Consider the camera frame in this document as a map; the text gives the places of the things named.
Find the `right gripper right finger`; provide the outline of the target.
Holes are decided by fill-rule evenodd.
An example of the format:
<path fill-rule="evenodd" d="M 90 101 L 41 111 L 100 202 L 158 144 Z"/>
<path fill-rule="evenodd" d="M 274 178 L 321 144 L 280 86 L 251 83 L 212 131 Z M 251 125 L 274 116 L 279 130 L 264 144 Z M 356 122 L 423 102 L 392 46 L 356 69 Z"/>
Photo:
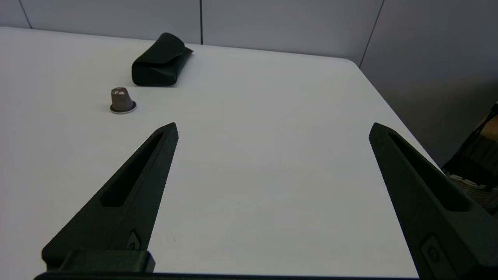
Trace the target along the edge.
<path fill-rule="evenodd" d="M 420 278 L 497 278 L 498 225 L 396 131 L 369 141 Z"/>

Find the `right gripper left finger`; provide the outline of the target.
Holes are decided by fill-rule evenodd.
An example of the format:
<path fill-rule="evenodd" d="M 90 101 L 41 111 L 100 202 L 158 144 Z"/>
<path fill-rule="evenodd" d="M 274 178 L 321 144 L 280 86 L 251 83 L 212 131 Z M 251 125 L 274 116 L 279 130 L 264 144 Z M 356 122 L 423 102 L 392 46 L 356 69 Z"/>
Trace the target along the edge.
<path fill-rule="evenodd" d="M 47 271 L 152 272 L 148 245 L 179 136 L 157 129 L 43 248 Z"/>

